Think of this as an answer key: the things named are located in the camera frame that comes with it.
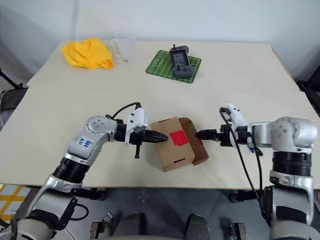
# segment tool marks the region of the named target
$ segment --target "white table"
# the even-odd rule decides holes
[[[202,64],[199,76],[193,84],[180,83],[144,73],[152,56],[157,52],[157,49],[151,49],[151,45],[155,44],[164,46],[165,42],[145,42],[148,47],[147,50],[141,50],[142,55],[146,52],[150,53],[148,61],[141,60],[144,64],[140,63],[136,67],[127,66],[127,68],[125,65],[118,65],[112,71],[103,71],[103,69],[90,71],[68,66],[66,63],[63,64],[63,58],[55,51],[32,79],[31,87],[21,104],[0,132],[0,182],[41,185],[48,174],[52,173],[59,164],[72,138],[84,127],[87,118],[94,115],[112,114],[120,107],[135,101],[142,103],[142,107],[148,113],[150,123],[174,116],[188,117],[198,131],[219,129],[223,124],[218,113],[219,107],[226,106],[229,102],[240,108],[247,123],[272,121],[282,116],[306,118],[320,123],[319,117],[305,94],[297,90],[270,48],[270,58],[274,59],[273,63],[270,60],[269,65],[274,65],[274,67],[270,71],[273,73],[269,72],[269,76],[274,75],[270,81],[273,86],[277,87],[269,86],[265,81],[259,81],[268,75],[267,69],[263,68],[263,76],[254,75],[251,78],[243,78],[238,72],[237,80],[233,80],[234,84],[228,85],[222,81],[221,84],[217,84],[217,88],[219,87],[217,90],[214,89],[212,83],[215,78],[205,77],[212,72],[211,65],[205,60],[210,54],[202,56],[195,48],[190,48],[194,49],[194,54],[190,51],[190,55],[201,56]],[[215,46],[215,44],[213,42],[204,43],[205,46]],[[230,52],[236,52],[234,49],[237,44],[230,43]],[[201,46],[202,43],[193,45],[194,47]],[[217,45],[224,46],[228,43],[217,43]],[[250,45],[254,49],[250,51],[252,55],[264,52],[256,51],[257,46],[262,49],[266,46],[260,43],[239,43],[238,46],[239,49],[245,46],[247,50],[250,50]],[[263,54],[256,57],[256,59],[259,58],[264,59]],[[236,69],[237,64],[238,62],[228,69]],[[51,74],[48,74],[46,79],[44,78],[45,69]],[[239,84],[238,79],[242,79],[243,84]],[[246,91],[243,85],[247,85],[250,89]],[[129,110],[123,111],[119,117],[126,121],[128,113]],[[96,162],[86,174],[83,183],[85,186],[92,187],[217,189],[248,189],[250,187],[236,149],[220,147],[214,141],[205,141],[204,146],[209,154],[209,160],[206,162],[197,166],[189,165],[163,172],[154,144],[143,143],[140,159],[135,159],[134,146],[124,146],[121,142],[106,143]],[[258,187],[258,167],[255,156],[249,153],[246,147],[242,147],[242,152],[252,181]],[[272,151],[263,149],[263,152],[264,156],[261,158],[263,181],[264,185],[269,185]],[[315,188],[318,189],[320,188],[320,162],[317,161],[319,157],[320,142],[316,142],[313,151],[312,174],[315,178]]]
[[[113,51],[109,41],[104,41]],[[72,67],[68,65],[61,42],[44,66],[28,82],[31,87],[71,87],[86,89],[129,90],[211,90],[211,91],[299,91],[294,80],[267,43],[239,42],[175,42],[187,45],[188,55],[202,62],[194,83],[146,74],[145,70],[159,50],[169,50],[171,41],[139,41],[137,64],[116,64],[113,69]]]

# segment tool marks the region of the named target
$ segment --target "yellow cloth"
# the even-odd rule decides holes
[[[75,67],[111,69],[114,67],[112,53],[98,38],[90,38],[82,42],[72,41],[62,52],[68,63]]]

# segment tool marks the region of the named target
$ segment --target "cardboard box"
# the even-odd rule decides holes
[[[151,124],[152,130],[168,136],[168,141],[156,144],[164,171],[206,161],[209,156],[189,118],[172,117]]]

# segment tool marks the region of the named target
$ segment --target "robotic arm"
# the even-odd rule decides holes
[[[159,143],[168,140],[160,132],[146,130],[148,116],[138,102],[135,103],[135,110],[129,114],[127,124],[114,119],[115,115],[93,116],[85,122],[83,130],[73,138],[66,150],[60,165],[49,175],[32,200],[27,217],[16,223],[17,236],[14,239],[48,240],[54,236],[55,230],[67,226],[78,202],[74,194],[82,187],[86,172],[106,142],[136,145],[134,157],[139,158],[142,142]],[[0,239],[11,239],[13,228],[11,225],[0,232]]]
[[[314,184],[311,176],[311,155],[318,129],[309,120],[281,117],[275,121],[244,124],[240,110],[229,104],[221,108],[225,118],[232,123],[216,129],[202,130],[197,137],[214,140],[224,147],[235,147],[231,134],[238,144],[247,145],[251,151],[257,147],[273,149],[273,166],[270,182],[261,199],[261,212],[270,222],[270,239],[320,239],[310,225],[314,217]]]

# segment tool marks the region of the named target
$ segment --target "gray floor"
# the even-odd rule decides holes
[[[206,219],[211,239],[231,240],[228,234],[231,222],[245,224],[248,240],[269,239],[269,227],[260,215],[257,201],[230,203],[228,193],[210,189],[112,189],[109,197],[103,201],[79,198],[79,203],[89,208],[89,216],[82,221],[70,221],[66,235],[60,233],[54,239],[88,240],[91,223],[101,221],[107,212],[115,216],[115,226],[124,215],[144,213],[148,235],[183,239],[189,214],[198,213]],[[77,208],[74,216],[83,214],[84,210]]]

